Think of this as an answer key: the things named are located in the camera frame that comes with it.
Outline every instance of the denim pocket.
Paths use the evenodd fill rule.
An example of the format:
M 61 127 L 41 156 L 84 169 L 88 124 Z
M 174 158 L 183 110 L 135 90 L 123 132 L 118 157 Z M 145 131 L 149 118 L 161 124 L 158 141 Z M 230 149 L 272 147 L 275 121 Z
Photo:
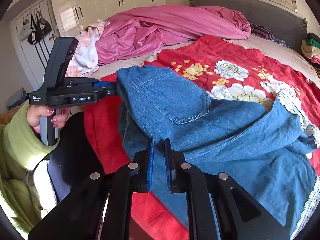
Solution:
M 134 79 L 132 86 L 175 124 L 192 122 L 209 113 L 208 94 L 170 68 L 148 72 Z

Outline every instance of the headboard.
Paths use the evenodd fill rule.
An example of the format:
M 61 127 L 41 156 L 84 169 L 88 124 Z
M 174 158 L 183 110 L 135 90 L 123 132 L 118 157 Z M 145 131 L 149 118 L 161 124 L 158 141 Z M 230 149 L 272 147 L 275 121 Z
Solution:
M 308 35 L 307 21 L 284 9 L 259 0 L 190 0 L 190 6 L 221 6 L 240 11 L 249 22 L 266 27 L 302 54 L 301 40 Z

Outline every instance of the hand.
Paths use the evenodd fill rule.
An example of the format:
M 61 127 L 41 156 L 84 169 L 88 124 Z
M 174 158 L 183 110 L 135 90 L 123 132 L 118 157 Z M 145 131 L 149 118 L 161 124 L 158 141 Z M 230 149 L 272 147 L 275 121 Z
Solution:
M 62 128 L 66 124 L 71 107 L 63 108 L 61 114 L 55 115 L 51 122 L 53 127 Z M 40 117 L 50 116 L 53 109 L 47 106 L 30 106 L 27 110 L 27 120 L 34 132 L 40 133 Z

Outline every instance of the silver rivet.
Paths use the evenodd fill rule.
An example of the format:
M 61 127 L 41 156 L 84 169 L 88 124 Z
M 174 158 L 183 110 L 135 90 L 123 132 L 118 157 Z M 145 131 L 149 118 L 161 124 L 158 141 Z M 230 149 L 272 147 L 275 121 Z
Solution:
M 219 178 L 222 179 L 222 180 L 226 180 L 229 178 L 228 174 L 222 172 L 219 174 Z
M 181 164 L 181 168 L 183 168 L 184 170 L 188 170 L 191 168 L 191 165 L 189 163 L 183 163 Z
M 94 172 L 90 175 L 90 179 L 99 179 L 100 174 L 98 172 Z
M 138 164 L 137 163 L 129 163 L 128 164 L 128 167 L 129 169 L 132 169 L 132 170 L 135 170 L 136 168 L 138 168 Z

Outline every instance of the pink duvet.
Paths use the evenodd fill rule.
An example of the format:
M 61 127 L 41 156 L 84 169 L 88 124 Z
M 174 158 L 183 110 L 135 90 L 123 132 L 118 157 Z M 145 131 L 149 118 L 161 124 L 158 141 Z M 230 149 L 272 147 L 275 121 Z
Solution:
M 245 40 L 251 34 L 241 12 L 218 6 L 141 7 L 118 13 L 108 21 L 110 24 L 96 42 L 98 65 L 138 57 L 207 34 L 230 40 Z

